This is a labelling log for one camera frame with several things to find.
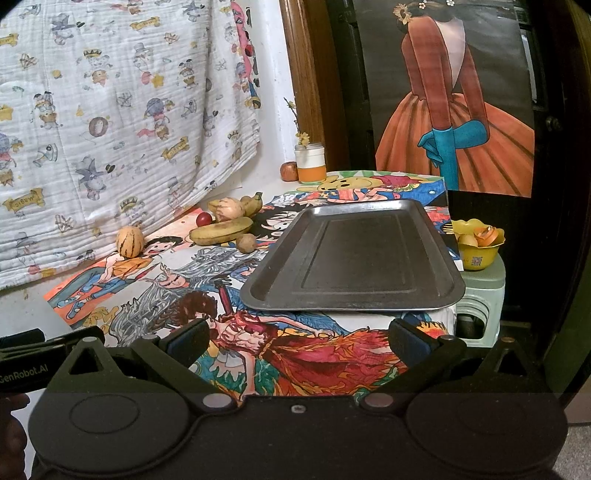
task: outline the plastic stool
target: plastic stool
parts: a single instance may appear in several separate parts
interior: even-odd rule
[[[490,267],[480,271],[464,271],[466,294],[457,304],[457,315],[469,315],[484,322],[480,339],[463,339],[470,347],[491,348],[501,327],[501,310],[505,300],[505,264],[500,255]]]

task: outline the person's hand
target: person's hand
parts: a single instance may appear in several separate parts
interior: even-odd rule
[[[0,480],[27,480],[27,434],[12,412],[25,408],[30,401],[26,394],[0,398]]]

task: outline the wooden door frame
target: wooden door frame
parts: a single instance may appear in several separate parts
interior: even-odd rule
[[[330,18],[324,0],[280,0],[298,122],[326,147],[329,171],[347,170],[345,106]]]

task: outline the baking tray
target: baking tray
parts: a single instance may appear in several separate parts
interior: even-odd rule
[[[465,284],[420,202],[308,208],[240,290],[256,310],[435,310]]]

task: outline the red cherry tomato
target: red cherry tomato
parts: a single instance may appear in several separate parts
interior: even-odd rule
[[[197,226],[211,225],[213,223],[213,217],[207,212],[202,212],[199,215],[197,215],[196,223]]]

